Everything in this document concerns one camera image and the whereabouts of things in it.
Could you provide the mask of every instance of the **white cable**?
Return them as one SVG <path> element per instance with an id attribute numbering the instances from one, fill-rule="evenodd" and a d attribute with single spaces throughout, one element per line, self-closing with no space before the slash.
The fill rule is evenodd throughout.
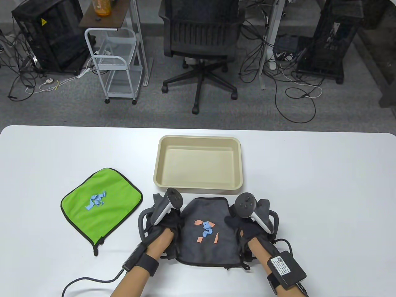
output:
<path id="1" fill-rule="evenodd" d="M 60 82 L 60 83 L 58 83 L 56 86 L 50 87 L 50 88 L 48 88 L 48 89 L 42 89 L 41 87 L 47 84 L 47 83 L 45 82 L 45 83 L 41 84 L 41 85 L 38 87 L 38 88 L 40 89 L 40 91 L 34 92 L 34 94 L 41 93 L 41 92 L 51 92 L 51 91 L 55 90 L 56 88 L 59 88 L 60 86 L 63 86 L 64 84 L 67 84 L 68 82 L 71 82 L 72 80 L 75 80 L 75 79 L 77 79 L 77 76 L 68 78 L 68 79 L 66 79 L 66 80 L 64 80 L 64 81 L 62 81 L 62 82 Z M 29 89 L 29 88 L 26 88 L 26 89 L 25 89 L 25 92 L 28 93 L 28 94 L 31 94 L 31 93 L 29 93 L 29 92 L 27 91 L 28 89 Z"/>
<path id="2" fill-rule="evenodd" d="M 298 82 L 295 82 L 294 80 L 291 80 L 290 78 L 288 78 L 284 73 L 283 73 L 283 67 L 282 67 L 282 63 L 280 63 L 280 68 L 282 69 L 282 74 L 285 78 L 287 78 L 288 80 L 290 80 L 291 82 L 294 82 L 295 84 L 299 85 L 299 86 L 306 86 L 306 87 L 314 87 L 314 88 L 318 88 L 320 89 L 320 95 L 316 96 L 316 97 L 309 97 L 308 95 L 305 95 L 304 97 L 306 98 L 311 98 L 311 99 L 316 99 L 319 98 L 322 94 L 323 94 L 323 89 L 319 86 L 313 86 L 313 85 L 308 85 L 308 84 L 299 84 Z"/>
<path id="3" fill-rule="evenodd" d="M 90 69 L 90 70 L 87 71 L 88 66 L 89 66 L 89 63 L 91 62 L 91 60 L 92 60 L 92 57 L 89 58 L 89 60 L 88 60 L 88 62 L 87 62 L 87 65 L 85 66 L 85 69 L 84 69 L 84 71 L 81 72 L 81 74 L 82 74 L 83 72 L 85 72 L 84 74 L 86 74 L 86 73 L 91 72 L 92 70 L 95 70 L 95 69 L 96 69 L 95 66 L 94 66 L 92 69 Z M 74 76 L 74 77 L 71 77 L 71 78 L 68 78 L 68 79 L 64 80 L 63 82 L 58 83 L 56 86 L 50 87 L 50 88 L 48 88 L 48 89 L 42 89 L 42 88 L 41 88 L 42 86 L 48 84 L 48 82 L 45 82 L 45 83 L 41 84 L 41 85 L 38 87 L 38 88 L 40 89 L 40 91 L 34 92 L 34 94 L 38 94 L 38 93 L 41 93 L 41 92 L 51 92 L 51 91 L 55 90 L 56 88 L 59 88 L 60 86 L 63 86 L 64 84 L 67 84 L 68 82 L 71 82 L 72 80 L 75 80 L 76 78 L 81 78 L 81 77 L 79 77 L 80 75 Z M 28 89 L 29 89 L 29 88 L 26 88 L 26 89 L 25 89 L 25 93 L 31 94 L 31 93 L 29 93 L 29 92 L 27 91 Z"/>

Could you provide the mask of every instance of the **black glove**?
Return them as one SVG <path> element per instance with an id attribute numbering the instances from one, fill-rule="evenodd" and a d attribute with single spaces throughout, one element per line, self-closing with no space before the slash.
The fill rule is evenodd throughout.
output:
<path id="1" fill-rule="evenodd" d="M 231 214 L 235 214 L 233 207 L 233 205 L 230 207 Z M 237 215 L 225 217 L 224 222 L 236 231 L 237 237 L 239 238 L 241 254 L 245 255 L 247 258 L 250 258 L 249 255 L 251 255 L 248 242 L 255 237 L 272 256 L 279 254 L 278 249 L 273 244 L 278 228 L 275 229 L 274 234 L 268 234 L 257 222 L 253 222 L 251 218 L 243 219 Z"/>
<path id="2" fill-rule="evenodd" d="M 171 244 L 165 250 L 167 259 L 174 259 L 179 253 L 178 242 L 180 239 L 181 228 L 183 227 L 183 220 L 180 218 L 180 210 L 172 209 L 170 213 L 167 213 L 162 220 L 155 226 L 151 225 L 150 218 L 154 211 L 152 208 L 145 209 L 139 216 L 139 233 L 143 244 L 146 246 L 150 245 L 156 240 L 165 229 L 169 228 L 174 236 Z M 143 218 L 146 216 L 146 228 L 143 230 Z"/>

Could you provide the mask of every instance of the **gray cloth pad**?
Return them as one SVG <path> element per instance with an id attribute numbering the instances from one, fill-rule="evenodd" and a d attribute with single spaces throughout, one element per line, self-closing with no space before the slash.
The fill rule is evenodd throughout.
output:
<path id="1" fill-rule="evenodd" d="M 177 260 L 195 266 L 240 267 L 236 233 L 224 222 L 224 218 L 229 215 L 225 198 L 195 198 L 191 201 L 181 213 L 184 227 Z M 196 220 L 214 223 L 212 234 L 203 237 L 204 225 L 194 225 Z M 197 242 L 198 237 L 203 237 L 201 243 Z"/>

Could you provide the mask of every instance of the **hand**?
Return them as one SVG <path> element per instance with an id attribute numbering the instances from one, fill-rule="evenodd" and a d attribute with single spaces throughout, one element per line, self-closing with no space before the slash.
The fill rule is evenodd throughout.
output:
<path id="1" fill-rule="evenodd" d="M 168 259 L 174 259 L 177 257 L 178 248 L 177 243 L 179 240 L 179 235 L 181 228 L 183 226 L 183 221 L 180 218 L 180 210 L 172 209 L 170 213 L 167 213 L 163 219 L 155 226 L 151 225 L 150 218 L 152 213 L 146 216 L 146 231 L 148 233 L 148 242 L 152 242 L 160 237 L 163 232 L 169 230 L 173 235 L 170 242 L 165 247 L 165 253 Z"/>
<path id="2" fill-rule="evenodd" d="M 173 240 L 173 232 L 167 228 L 148 247 L 146 254 L 158 260 Z"/>
<path id="3" fill-rule="evenodd" d="M 253 242 L 254 244 L 259 242 L 273 256 L 279 253 L 278 249 L 271 243 L 275 239 L 276 234 L 268 234 L 257 222 L 253 222 L 250 218 L 242 219 L 238 216 L 226 217 L 224 221 L 238 232 L 242 253 L 249 250 Z"/>

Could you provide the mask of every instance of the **chair backrest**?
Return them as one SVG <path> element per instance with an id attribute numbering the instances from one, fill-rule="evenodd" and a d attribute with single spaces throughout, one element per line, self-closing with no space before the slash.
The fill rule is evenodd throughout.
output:
<path id="1" fill-rule="evenodd" d="M 233 59 L 244 22 L 239 0 L 162 1 L 166 56 Z"/>
<path id="2" fill-rule="evenodd" d="M 238 18 L 239 0 L 166 0 L 172 19 L 200 23 L 232 23 Z"/>

